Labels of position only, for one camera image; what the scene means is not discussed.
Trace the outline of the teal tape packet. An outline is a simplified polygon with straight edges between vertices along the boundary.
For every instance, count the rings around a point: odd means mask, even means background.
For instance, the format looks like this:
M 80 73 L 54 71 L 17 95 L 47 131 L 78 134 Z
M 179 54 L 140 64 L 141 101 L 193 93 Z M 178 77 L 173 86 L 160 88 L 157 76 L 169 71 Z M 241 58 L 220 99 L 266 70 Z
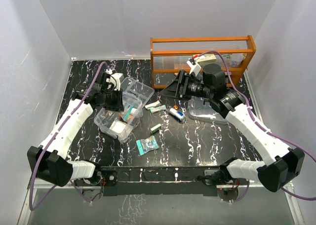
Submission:
M 135 115 L 137 109 L 133 107 L 132 105 L 126 105 L 126 108 L 124 109 L 124 112 L 122 113 L 123 116 L 125 115 L 132 115 L 132 117 Z

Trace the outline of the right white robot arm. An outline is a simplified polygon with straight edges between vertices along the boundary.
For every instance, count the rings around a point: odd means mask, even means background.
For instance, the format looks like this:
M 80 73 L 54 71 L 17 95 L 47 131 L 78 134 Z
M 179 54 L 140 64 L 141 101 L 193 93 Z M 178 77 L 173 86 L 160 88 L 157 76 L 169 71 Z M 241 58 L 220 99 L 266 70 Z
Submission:
M 202 79 L 198 79 L 195 73 L 181 70 L 160 94 L 178 100 L 204 98 L 255 147 L 261 161 L 231 158 L 220 165 L 220 178 L 224 183 L 231 184 L 236 179 L 254 180 L 267 190 L 276 192 L 300 174 L 304 152 L 298 148 L 291 149 L 270 135 L 268 128 L 250 113 L 245 98 L 227 87 L 225 72 L 219 65 L 206 65 Z

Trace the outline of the white blue cylinder bottle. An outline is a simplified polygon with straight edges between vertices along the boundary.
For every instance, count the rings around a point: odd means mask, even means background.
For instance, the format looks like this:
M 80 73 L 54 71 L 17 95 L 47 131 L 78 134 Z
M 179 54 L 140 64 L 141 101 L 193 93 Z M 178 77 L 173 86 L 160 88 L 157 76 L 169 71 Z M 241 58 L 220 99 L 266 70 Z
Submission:
M 185 120 L 185 115 L 177 111 L 175 108 L 169 108 L 168 112 L 180 122 L 183 122 Z

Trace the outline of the brown medicine bottle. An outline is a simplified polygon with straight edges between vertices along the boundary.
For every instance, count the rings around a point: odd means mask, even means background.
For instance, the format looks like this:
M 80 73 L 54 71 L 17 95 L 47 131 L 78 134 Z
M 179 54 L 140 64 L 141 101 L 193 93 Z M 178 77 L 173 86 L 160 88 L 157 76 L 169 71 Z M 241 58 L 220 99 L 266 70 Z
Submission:
M 123 116 L 122 114 L 119 113 L 118 118 L 120 121 L 128 123 L 130 119 L 132 118 L 132 115 L 128 114 L 128 115 Z

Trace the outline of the clear kit lid black handle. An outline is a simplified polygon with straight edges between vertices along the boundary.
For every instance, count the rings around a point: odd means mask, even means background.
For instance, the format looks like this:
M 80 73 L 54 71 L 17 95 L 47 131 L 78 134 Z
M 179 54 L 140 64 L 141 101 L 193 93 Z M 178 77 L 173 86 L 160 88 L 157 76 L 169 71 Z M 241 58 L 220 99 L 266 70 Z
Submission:
M 204 98 L 192 97 L 188 101 L 188 115 L 191 119 L 203 122 L 227 124 L 219 113 L 217 113 Z

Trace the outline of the white blue gauze packet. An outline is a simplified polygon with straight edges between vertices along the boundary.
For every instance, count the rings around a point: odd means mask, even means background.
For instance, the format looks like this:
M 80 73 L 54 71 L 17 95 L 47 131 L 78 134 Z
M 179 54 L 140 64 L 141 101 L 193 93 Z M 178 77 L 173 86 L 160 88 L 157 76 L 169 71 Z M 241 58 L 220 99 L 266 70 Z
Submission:
M 109 129 L 115 132 L 116 134 L 120 134 L 125 129 L 125 127 L 126 123 L 115 120 Z

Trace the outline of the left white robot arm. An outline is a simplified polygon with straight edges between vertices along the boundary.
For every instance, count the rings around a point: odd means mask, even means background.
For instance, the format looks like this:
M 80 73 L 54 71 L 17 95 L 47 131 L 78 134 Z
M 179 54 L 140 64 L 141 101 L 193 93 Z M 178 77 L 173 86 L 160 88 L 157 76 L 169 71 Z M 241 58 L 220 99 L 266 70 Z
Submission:
M 38 147 L 31 146 L 27 158 L 36 178 L 63 187 L 69 181 L 86 179 L 91 185 L 101 182 L 102 173 L 88 160 L 67 161 L 68 150 L 97 107 L 113 112 L 123 111 L 122 73 L 109 71 L 97 77 L 92 87 L 78 85 L 73 98 L 57 125 Z

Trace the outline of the clear plastic medicine kit box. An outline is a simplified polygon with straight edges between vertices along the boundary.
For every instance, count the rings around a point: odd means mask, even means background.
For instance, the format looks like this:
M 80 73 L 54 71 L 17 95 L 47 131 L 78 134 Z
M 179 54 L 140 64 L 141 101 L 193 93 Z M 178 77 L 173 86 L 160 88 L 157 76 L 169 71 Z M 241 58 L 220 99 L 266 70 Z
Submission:
M 102 133 L 125 143 L 143 115 L 141 99 L 124 93 L 122 97 L 124 111 L 114 112 L 102 108 L 94 118 L 94 123 Z

